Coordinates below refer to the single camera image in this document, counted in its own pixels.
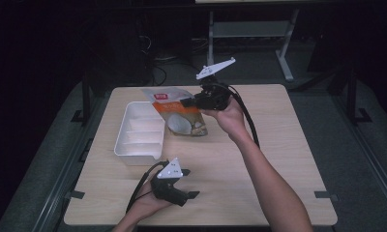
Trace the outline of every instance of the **white plastic tray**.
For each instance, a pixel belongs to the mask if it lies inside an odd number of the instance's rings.
[[[148,101],[133,101],[125,109],[115,155],[126,165],[153,165],[163,151],[165,121]]]

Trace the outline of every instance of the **clear plastic bag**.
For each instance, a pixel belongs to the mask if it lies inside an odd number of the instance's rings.
[[[146,98],[166,121],[175,135],[203,136],[208,134],[202,114],[195,106],[184,107],[180,100],[194,96],[183,89],[142,89]]]

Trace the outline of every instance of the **wooden table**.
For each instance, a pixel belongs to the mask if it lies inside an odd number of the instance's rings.
[[[195,94],[198,86],[181,86]],[[293,106],[282,85],[234,86],[251,113],[263,153],[289,182],[306,205],[314,225],[333,225],[337,216],[326,191]],[[112,92],[64,220],[69,225],[116,224],[125,214],[137,182],[149,166],[127,166],[114,154],[125,107],[147,101],[140,88]],[[175,185],[180,190],[199,190],[184,207],[171,206],[140,225],[267,225],[235,144],[214,118],[204,116],[208,135],[164,136],[163,158],[178,158],[192,172]]]

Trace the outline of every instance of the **white triangular marker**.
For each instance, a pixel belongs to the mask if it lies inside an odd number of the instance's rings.
[[[179,165],[178,158],[173,159],[160,173],[158,173],[158,179],[168,178],[181,178],[184,176]]]
[[[233,63],[235,63],[235,61],[236,60],[233,57],[231,57],[230,60],[220,62],[218,64],[211,65],[211,66],[204,66],[203,70],[199,74],[196,75],[196,79],[202,79],[203,77],[206,77],[208,75],[215,74],[216,72],[226,68],[227,66],[229,66]]]

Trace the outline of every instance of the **metal stand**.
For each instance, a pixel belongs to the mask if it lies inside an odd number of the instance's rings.
[[[208,66],[214,64],[214,38],[233,37],[284,37],[284,42],[276,55],[286,81],[293,81],[293,75],[284,58],[292,37],[299,10],[294,10],[290,20],[284,21],[246,21],[215,22],[214,13],[209,14]]]
[[[353,125],[357,123],[366,123],[371,122],[372,118],[369,116],[368,112],[364,108],[359,108],[359,112],[362,114],[362,117],[356,117],[356,89],[357,89],[357,79],[356,72],[354,69],[351,70],[351,74],[348,76],[347,80],[347,109],[346,114],[350,119],[350,122]]]
[[[80,122],[82,123],[82,126],[85,126],[91,114],[90,85],[88,83],[87,74],[82,77],[82,117],[80,114],[81,110],[77,110],[71,122]]]

